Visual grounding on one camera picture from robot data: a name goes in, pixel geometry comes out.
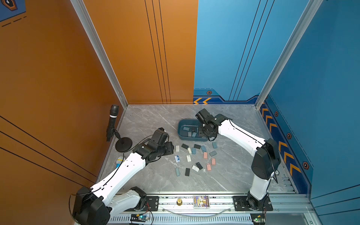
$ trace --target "yellow chevron arrow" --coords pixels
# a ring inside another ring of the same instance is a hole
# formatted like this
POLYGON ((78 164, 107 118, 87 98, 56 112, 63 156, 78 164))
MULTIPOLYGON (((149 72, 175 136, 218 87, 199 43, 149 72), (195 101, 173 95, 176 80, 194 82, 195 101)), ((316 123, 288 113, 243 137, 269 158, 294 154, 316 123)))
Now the yellow chevron arrow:
POLYGON ((289 153, 287 153, 287 152, 284 152, 284 162, 285 162, 285 164, 286 164, 286 157, 290 157, 290 158, 292 158, 292 159, 294 159, 294 157, 292 156, 292 155, 290 155, 289 153))
POLYGON ((207 101, 210 100, 211 98, 206 99, 205 101, 203 101, 204 104, 207 104, 207 101))
POLYGON ((287 144, 285 144, 284 142, 279 141, 279 152, 281 152, 281 146, 285 146, 285 147, 288 148, 287 144))
POLYGON ((266 125, 267 125, 267 119, 272 119, 273 117, 272 116, 265 116, 266 118, 266 125))
POLYGON ((271 133, 271 128, 272 128, 272 127, 278 127, 278 126, 277 126, 276 124, 270 123, 270 128, 269 128, 269 129, 270 129, 270 133, 271 133))
POLYGON ((262 117, 264 117, 264 111, 269 111, 267 108, 262 108, 262 117))
POLYGON ((292 176, 292 169, 295 169, 295 170, 301 172, 299 168, 297 168, 296 166, 290 164, 290 175, 291 175, 291 176, 292 176))
POLYGON ((195 103, 195 104, 198 104, 198 100, 200 100, 200 99, 202 99, 202 98, 196 99, 196 100, 194 101, 194 103, 195 103))

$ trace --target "gray-blue block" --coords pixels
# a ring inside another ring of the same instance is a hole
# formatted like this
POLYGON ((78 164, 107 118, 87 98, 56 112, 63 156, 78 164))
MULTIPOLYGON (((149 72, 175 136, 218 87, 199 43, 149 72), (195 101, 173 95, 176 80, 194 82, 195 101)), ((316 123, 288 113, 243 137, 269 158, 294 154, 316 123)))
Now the gray-blue block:
POLYGON ((217 154, 216 151, 212 151, 212 152, 209 153, 210 156, 214 156, 214 155, 216 155, 216 154, 217 154))

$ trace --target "marble floor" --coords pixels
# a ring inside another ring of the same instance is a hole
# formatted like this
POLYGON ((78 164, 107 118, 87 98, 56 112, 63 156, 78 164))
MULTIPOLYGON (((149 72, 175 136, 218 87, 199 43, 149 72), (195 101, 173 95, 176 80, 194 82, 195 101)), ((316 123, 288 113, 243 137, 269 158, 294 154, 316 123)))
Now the marble floor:
MULTIPOLYGON (((212 143, 183 141, 177 135, 178 122, 183 118, 196 118, 195 114, 201 109, 206 108, 212 115, 221 113, 233 119, 233 122, 243 129, 265 139, 270 138, 261 116, 253 105, 129 105, 125 116, 120 125, 119 133, 122 137, 130 137, 133 146, 146 136, 163 127, 170 135, 173 145, 180 145, 180 152, 175 152, 169 156, 163 156, 157 162, 148 164, 144 169, 135 174, 120 190, 125 192, 134 186, 138 186, 147 193, 155 192, 174 192, 174 191, 226 191, 247 193, 250 190, 253 172, 251 171, 252 156, 242 147, 232 140, 219 135, 216 139, 218 148, 216 165, 212 166, 211 171, 204 170, 206 163, 210 162, 203 158, 201 150, 197 150, 195 155, 191 155, 191 162, 187 162, 188 151, 181 147, 186 144, 193 147, 194 144, 205 145, 208 152, 213 149, 212 143), (174 156, 180 157, 180 162, 176 163, 174 156), (185 176, 185 168, 191 168, 196 162, 204 167, 199 172, 190 170, 190 176, 185 176), (180 170, 180 176, 176 176, 175 168, 180 170)), ((122 156, 113 145, 101 178, 106 177, 115 169, 117 157, 122 156)), ((270 183, 269 191, 279 193, 289 193, 292 189, 284 185, 281 177, 287 177, 283 166, 279 166, 279 183, 274 180, 270 183)))

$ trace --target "black microphone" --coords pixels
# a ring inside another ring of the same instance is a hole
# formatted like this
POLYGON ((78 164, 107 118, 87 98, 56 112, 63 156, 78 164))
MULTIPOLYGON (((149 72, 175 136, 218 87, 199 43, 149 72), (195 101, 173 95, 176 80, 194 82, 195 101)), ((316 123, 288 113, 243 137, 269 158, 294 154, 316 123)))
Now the black microphone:
POLYGON ((118 114, 119 114, 119 106, 112 105, 110 109, 109 125, 106 130, 106 141, 110 141, 111 137, 114 135, 115 122, 118 114))

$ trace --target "plastic tray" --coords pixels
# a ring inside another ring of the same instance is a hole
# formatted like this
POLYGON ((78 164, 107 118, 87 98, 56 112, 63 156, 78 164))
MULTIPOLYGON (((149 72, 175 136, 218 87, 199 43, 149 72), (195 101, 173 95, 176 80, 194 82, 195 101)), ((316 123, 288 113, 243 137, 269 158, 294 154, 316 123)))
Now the plastic tray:
POLYGON ((206 137, 199 137, 199 132, 196 133, 196 137, 188 137, 188 132, 193 132, 192 128, 199 128, 200 122, 197 119, 182 119, 177 126, 177 134, 181 140, 185 141, 207 141, 206 137), (189 127, 190 130, 184 130, 184 127, 189 127))

